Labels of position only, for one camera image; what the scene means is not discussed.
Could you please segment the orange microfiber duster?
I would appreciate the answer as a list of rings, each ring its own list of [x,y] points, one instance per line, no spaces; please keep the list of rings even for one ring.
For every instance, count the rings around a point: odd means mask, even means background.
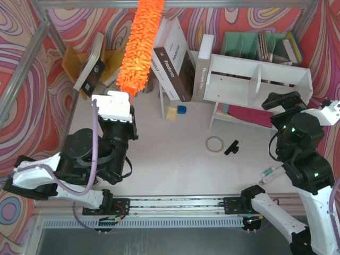
[[[157,36],[164,1],[138,1],[131,34],[125,47],[125,54],[117,85],[120,91],[127,92],[130,102],[139,91],[145,88],[151,67],[152,50]]]

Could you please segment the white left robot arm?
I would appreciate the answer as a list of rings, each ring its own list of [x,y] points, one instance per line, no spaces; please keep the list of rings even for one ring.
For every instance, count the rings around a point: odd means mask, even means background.
[[[130,122],[98,116],[103,132],[93,144],[93,130],[69,134],[61,152],[42,160],[21,155],[3,186],[4,191],[33,200],[64,199],[83,205],[83,215],[127,215],[127,203],[114,199],[108,189],[80,192],[99,179],[115,185],[132,173],[123,173],[129,141],[138,139],[135,119]]]

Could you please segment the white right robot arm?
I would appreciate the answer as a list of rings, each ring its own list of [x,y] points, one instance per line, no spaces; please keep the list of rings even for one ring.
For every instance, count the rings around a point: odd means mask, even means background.
[[[296,188],[308,222],[296,220],[258,185],[241,193],[242,206],[266,218],[286,238],[293,254],[339,254],[339,216],[335,193],[339,180],[326,158],[317,152],[325,126],[339,121],[339,102],[325,99],[318,109],[308,108],[298,92],[270,93],[262,103],[284,111],[271,117],[277,129],[274,160]]]

